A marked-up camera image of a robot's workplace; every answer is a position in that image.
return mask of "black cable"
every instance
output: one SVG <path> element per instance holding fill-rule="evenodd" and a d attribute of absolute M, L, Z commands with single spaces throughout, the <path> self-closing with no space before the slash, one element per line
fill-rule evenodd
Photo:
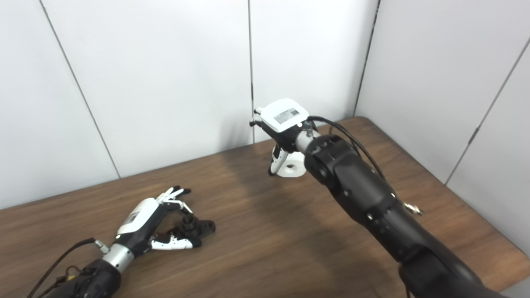
<path fill-rule="evenodd" d="M 328 135 L 331 135 L 331 133 L 333 132 L 333 126 L 330 125 L 330 129 L 328 131 Z M 357 153 L 357 155 L 359 155 L 359 157 L 361 156 L 361 154 L 359 153 L 359 149 L 357 148 L 357 146 L 355 145 L 355 143 L 353 143 L 352 140 L 350 140 L 351 142 L 351 146 L 354 148 L 355 150 L 355 153 Z"/>
<path fill-rule="evenodd" d="M 46 296 L 46 294 L 50 293 L 51 290 L 53 290 L 54 288 L 60 286 L 62 284 L 62 282 L 60 281 L 55 281 L 51 286 L 49 286 L 49 288 L 47 288 L 46 290 L 44 290 L 42 293 L 40 293 L 39 296 L 37 296 L 37 298 L 42 298 L 44 296 Z"/>
<path fill-rule="evenodd" d="M 75 266 L 75 265 L 71 265 L 71 266 L 68 266 L 68 268 L 66 268 L 66 273 L 65 275 L 66 276 L 70 276 L 70 269 L 75 269 L 77 271 L 77 273 L 80 273 L 81 272 L 81 269 L 79 269 L 79 267 Z"/>
<path fill-rule="evenodd" d="M 377 163 L 375 162 L 374 158 L 370 155 L 370 153 L 368 153 L 366 148 L 364 148 L 364 146 L 347 129 L 345 129 L 342 125 L 338 124 L 337 122 L 333 122 L 331 120 L 328 120 L 328 119 L 326 119 L 324 117 L 320 117 L 320 116 L 309 116 L 307 118 L 307 120 L 319 121 L 319 122 L 327 123 L 327 124 L 333 126 L 334 128 L 338 129 L 341 133 L 345 134 L 350 139 L 350 141 L 352 143 L 355 143 L 355 145 L 357 147 L 359 147 L 359 149 L 361 149 L 361 151 L 366 155 L 366 157 L 370 160 L 370 163 L 372 163 L 372 165 L 374 165 L 374 168 L 377 171 L 377 173 L 379 174 L 379 176 L 381 176 L 381 178 L 383 178 L 383 180 L 386 180 L 385 179 L 385 175 L 383 175 L 383 171 L 381 171 L 381 168 L 377 165 Z"/>
<path fill-rule="evenodd" d="M 96 239 L 94 238 L 88 238 L 88 239 L 85 239 L 83 241 L 80 241 L 76 244 L 74 244 L 72 247 L 70 247 L 67 251 L 65 251 L 56 261 L 55 263 L 53 263 L 53 265 L 51 265 L 50 269 L 48 269 L 48 271 L 46 271 L 46 273 L 44 273 L 44 275 L 40 278 L 40 280 L 37 282 L 37 284 L 35 285 L 35 287 L 33 287 L 33 289 L 31 290 L 30 294 L 28 295 L 28 298 L 32 298 L 33 295 L 35 294 L 35 292 L 37 291 L 37 289 L 40 287 L 40 285 L 42 285 L 42 283 L 44 282 L 44 280 L 46 279 L 46 277 L 48 277 L 48 275 L 50 275 L 50 273 L 55 269 L 55 267 L 57 267 L 57 265 L 65 258 L 65 256 L 67 256 L 69 253 L 71 253 L 74 249 L 80 247 L 80 246 L 83 246 L 85 244 L 90 244 L 90 243 L 94 243 L 96 241 Z"/>

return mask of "black object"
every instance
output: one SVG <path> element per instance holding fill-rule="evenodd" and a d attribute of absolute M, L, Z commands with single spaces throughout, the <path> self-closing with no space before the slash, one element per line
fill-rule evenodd
<path fill-rule="evenodd" d="M 108 262 L 97 259 L 80 274 L 56 288 L 53 298 L 110 298 L 120 287 L 121 274 Z"/>
<path fill-rule="evenodd" d="M 392 187 L 344 139 L 320 136 L 305 156 L 308 172 L 401 263 L 400 277 L 414 297 L 504 297 L 482 285 L 465 263 L 416 222 Z"/>
<path fill-rule="evenodd" d="M 213 221 L 200 221 L 193 214 L 187 214 L 181 219 L 179 226 L 167 233 L 177 237 L 177 240 L 187 238 L 195 248 L 202 245 L 202 238 L 214 232 L 215 223 Z"/>
<path fill-rule="evenodd" d="M 35 292 L 37 291 L 37 289 L 40 287 L 40 285 L 44 282 L 44 280 L 46 279 L 46 277 L 48 277 L 48 275 L 50 275 L 50 273 L 55 269 L 55 267 L 57 267 L 57 265 L 69 254 L 71 253 L 74 249 L 78 248 L 78 247 L 81 247 L 83 245 L 86 245 L 86 244 L 90 244 L 90 243 L 94 243 L 96 241 L 96 239 L 94 238 L 88 238 L 88 239 L 85 239 L 85 240 L 82 240 L 76 244 L 74 244 L 72 247 L 70 247 L 68 250 L 66 250 L 56 261 L 55 263 L 53 263 L 50 268 L 48 269 L 48 271 L 46 271 L 46 273 L 44 273 L 44 275 L 40 278 L 40 280 L 37 282 L 37 284 L 35 285 L 35 287 L 33 287 L 33 289 L 31 290 L 31 292 L 28 294 L 28 298 L 32 298 L 33 295 L 35 294 Z"/>

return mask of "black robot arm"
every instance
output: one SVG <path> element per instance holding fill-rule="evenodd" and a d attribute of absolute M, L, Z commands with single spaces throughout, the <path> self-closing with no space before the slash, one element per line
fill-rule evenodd
<path fill-rule="evenodd" d="M 416 222 L 392 187 L 344 139 L 314 137 L 304 153 L 311 175 L 402 264 L 400 277 L 414 297 L 503 297 L 484 287 L 465 263 Z"/>
<path fill-rule="evenodd" d="M 400 277 L 414 297 L 504 297 L 486 288 L 464 262 L 412 218 L 410 213 L 422 211 L 399 200 L 370 154 L 340 124 L 309 116 L 290 99 L 256 108 L 254 113 L 250 125 L 261 127 L 277 143 L 269 174 L 278 171 L 288 153 L 302 152 L 308 172 L 401 264 Z M 332 125 L 352 144 L 336 135 L 320 135 L 313 121 Z M 359 149 L 375 170 L 359 156 Z"/>

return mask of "white wall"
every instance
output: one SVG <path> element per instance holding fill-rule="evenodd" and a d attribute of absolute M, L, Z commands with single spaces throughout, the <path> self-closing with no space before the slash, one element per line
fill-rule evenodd
<path fill-rule="evenodd" d="M 250 0 L 254 106 L 353 116 L 377 0 Z M 269 137 L 255 130 L 256 142 Z"/>
<path fill-rule="evenodd" d="M 528 111 L 530 52 L 526 50 L 448 186 L 530 255 Z"/>
<path fill-rule="evenodd" d="M 121 176 L 252 142 L 246 0 L 44 3 Z"/>
<path fill-rule="evenodd" d="M 0 208 L 118 177 L 38 1 L 0 1 Z"/>
<path fill-rule="evenodd" d="M 356 116 L 442 182 L 525 44 L 529 1 L 381 2 Z"/>

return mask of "cable connector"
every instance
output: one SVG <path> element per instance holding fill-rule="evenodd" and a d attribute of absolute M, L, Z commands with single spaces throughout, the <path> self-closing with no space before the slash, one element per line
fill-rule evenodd
<path fill-rule="evenodd" d="M 101 240 L 96 239 L 96 241 L 94 241 L 94 244 L 96 244 L 96 246 L 99 248 L 99 250 L 101 250 L 104 255 L 109 253 L 109 247 L 106 246 L 105 243 L 103 243 Z"/>

